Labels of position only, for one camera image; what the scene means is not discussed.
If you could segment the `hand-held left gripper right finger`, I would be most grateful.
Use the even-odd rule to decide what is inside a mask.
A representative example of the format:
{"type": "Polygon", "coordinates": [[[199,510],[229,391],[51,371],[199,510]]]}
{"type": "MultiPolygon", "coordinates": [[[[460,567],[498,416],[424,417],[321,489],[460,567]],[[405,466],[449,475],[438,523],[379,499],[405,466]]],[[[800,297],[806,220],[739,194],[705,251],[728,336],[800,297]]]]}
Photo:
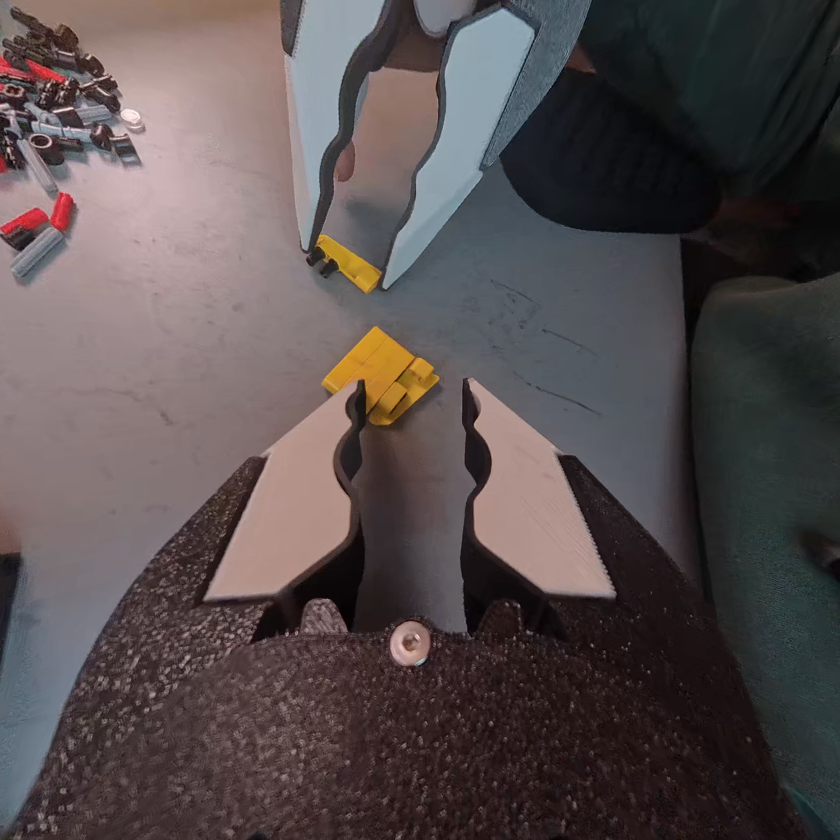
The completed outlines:
{"type": "Polygon", "coordinates": [[[537,595],[616,598],[563,453],[474,378],[464,380],[467,536],[537,595]]]}

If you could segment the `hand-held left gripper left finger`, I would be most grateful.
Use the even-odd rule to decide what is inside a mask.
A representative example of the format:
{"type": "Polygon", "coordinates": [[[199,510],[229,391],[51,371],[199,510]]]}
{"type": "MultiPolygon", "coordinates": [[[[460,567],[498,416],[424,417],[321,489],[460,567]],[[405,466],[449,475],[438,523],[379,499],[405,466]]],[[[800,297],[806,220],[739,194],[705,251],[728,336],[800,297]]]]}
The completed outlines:
{"type": "Polygon", "coordinates": [[[272,600],[350,549],[361,534],[363,381],[346,385],[268,447],[204,603],[272,600]]]}

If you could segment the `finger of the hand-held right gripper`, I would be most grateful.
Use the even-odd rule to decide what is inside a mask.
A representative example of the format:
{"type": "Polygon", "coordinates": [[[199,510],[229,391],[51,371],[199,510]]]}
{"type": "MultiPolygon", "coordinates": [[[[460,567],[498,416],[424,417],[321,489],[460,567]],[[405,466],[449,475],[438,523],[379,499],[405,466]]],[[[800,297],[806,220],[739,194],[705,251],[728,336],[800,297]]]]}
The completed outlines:
{"type": "Polygon", "coordinates": [[[283,53],[292,181],[301,249],[314,250],[333,200],[334,170],[352,138],[364,80],[396,33],[386,1],[285,1],[283,53]]]}
{"type": "Polygon", "coordinates": [[[450,29],[437,78],[436,131],[413,174],[409,203],[382,270],[382,289],[413,266],[480,182],[534,37],[533,26],[506,7],[489,7],[450,29]]]}

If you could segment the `yellow lego plate black pins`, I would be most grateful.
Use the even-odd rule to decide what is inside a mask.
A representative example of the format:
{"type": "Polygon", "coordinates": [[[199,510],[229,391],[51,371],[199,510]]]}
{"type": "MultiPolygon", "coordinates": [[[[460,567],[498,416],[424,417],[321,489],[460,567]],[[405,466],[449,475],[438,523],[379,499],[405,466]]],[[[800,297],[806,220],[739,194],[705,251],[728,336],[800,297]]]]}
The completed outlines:
{"type": "Polygon", "coordinates": [[[306,262],[325,279],[342,275],[364,294],[377,288],[382,277],[382,272],[370,262],[324,234],[307,253],[306,262]]]}

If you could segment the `yellow lego subassembly blue pins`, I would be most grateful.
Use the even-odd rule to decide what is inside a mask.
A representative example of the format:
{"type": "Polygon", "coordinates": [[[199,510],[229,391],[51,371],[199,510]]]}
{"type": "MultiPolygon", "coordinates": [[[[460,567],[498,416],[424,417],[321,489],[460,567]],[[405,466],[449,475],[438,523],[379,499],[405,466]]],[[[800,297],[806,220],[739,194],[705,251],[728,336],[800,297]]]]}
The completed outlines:
{"type": "Polygon", "coordinates": [[[366,413],[373,425],[391,426],[435,388],[439,376],[378,327],[365,334],[322,380],[331,394],[364,382],[366,413]]]}

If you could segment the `person's right forearm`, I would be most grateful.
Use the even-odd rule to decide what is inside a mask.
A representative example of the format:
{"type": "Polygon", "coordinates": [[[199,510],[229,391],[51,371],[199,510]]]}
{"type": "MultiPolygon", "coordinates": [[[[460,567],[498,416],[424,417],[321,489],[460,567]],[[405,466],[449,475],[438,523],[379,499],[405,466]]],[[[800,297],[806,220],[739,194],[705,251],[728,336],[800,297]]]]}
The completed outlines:
{"type": "Polygon", "coordinates": [[[563,69],[500,155],[566,227],[685,234],[838,202],[839,3],[592,2],[594,73],[563,69]]]}

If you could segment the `pile of small lego pieces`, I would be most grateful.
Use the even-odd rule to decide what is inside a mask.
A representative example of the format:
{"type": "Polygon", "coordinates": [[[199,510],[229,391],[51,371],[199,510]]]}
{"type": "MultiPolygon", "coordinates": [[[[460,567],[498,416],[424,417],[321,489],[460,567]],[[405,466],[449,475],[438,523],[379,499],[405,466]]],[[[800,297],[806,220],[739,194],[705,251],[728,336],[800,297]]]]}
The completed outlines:
{"type": "Polygon", "coordinates": [[[139,167],[140,114],[99,58],[67,24],[50,25],[15,2],[2,2],[2,192],[25,177],[49,200],[10,216],[2,211],[2,247],[10,273],[33,280],[67,246],[78,215],[69,193],[71,163],[139,167]]]}

